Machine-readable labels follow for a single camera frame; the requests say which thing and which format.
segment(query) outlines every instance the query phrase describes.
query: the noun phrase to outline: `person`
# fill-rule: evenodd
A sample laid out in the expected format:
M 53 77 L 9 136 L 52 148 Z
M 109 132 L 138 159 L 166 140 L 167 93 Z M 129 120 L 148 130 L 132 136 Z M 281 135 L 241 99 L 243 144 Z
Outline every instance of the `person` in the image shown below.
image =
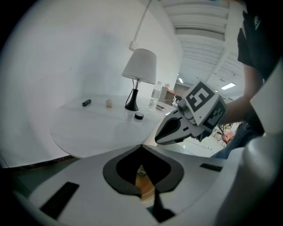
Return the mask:
M 244 147 L 250 140 L 264 133 L 250 100 L 272 73 L 282 50 L 282 46 L 278 45 L 281 43 L 280 35 L 276 33 L 278 19 L 270 16 L 279 16 L 276 6 L 271 5 L 271 8 L 267 9 L 258 1 L 256 5 L 251 1 L 241 3 L 244 8 L 244 21 L 237 41 L 238 61 L 244 68 L 244 93 L 242 97 L 226 105 L 227 112 L 219 123 L 243 123 L 238 127 L 233 139 L 224 149 L 214 154 L 213 158 L 227 159 L 233 149 Z

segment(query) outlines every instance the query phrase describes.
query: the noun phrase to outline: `black lamp base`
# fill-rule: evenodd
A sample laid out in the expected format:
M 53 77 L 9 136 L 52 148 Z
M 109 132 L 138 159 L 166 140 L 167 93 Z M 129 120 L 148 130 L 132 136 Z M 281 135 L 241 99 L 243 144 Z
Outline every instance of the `black lamp base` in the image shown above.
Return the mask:
M 127 110 L 138 111 L 138 106 L 137 106 L 137 102 L 136 102 L 137 94 L 138 94 L 138 90 L 133 89 L 132 98 L 131 98 L 130 102 L 125 106 L 125 108 Z

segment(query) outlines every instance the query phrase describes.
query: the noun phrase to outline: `table lamp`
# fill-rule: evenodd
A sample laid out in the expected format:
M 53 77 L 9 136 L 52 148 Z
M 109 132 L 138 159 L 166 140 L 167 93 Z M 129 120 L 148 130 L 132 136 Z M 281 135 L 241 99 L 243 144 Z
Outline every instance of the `table lamp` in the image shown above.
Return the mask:
M 138 111 L 136 103 L 139 82 L 155 84 L 156 81 L 156 55 L 147 49 L 136 49 L 129 59 L 122 76 L 137 81 L 136 87 L 133 88 L 132 98 L 125 105 L 130 111 Z

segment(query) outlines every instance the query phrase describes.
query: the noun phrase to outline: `white lampshade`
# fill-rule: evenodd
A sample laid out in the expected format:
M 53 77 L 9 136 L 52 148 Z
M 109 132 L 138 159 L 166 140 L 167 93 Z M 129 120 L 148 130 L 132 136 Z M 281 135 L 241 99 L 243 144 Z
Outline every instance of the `white lampshade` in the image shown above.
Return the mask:
M 147 49 L 136 49 L 129 59 L 122 76 L 145 83 L 156 82 L 156 55 Z

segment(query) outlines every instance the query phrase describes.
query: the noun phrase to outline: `ceiling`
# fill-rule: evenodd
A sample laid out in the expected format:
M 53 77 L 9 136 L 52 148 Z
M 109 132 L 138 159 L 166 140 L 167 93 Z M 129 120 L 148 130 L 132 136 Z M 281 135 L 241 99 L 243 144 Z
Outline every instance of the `ceiling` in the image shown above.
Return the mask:
M 161 0 L 183 47 L 179 77 L 191 87 L 199 79 L 219 91 L 225 102 L 243 94 L 244 73 L 237 61 L 241 5 L 229 1 Z M 221 87 L 234 83 L 227 90 Z

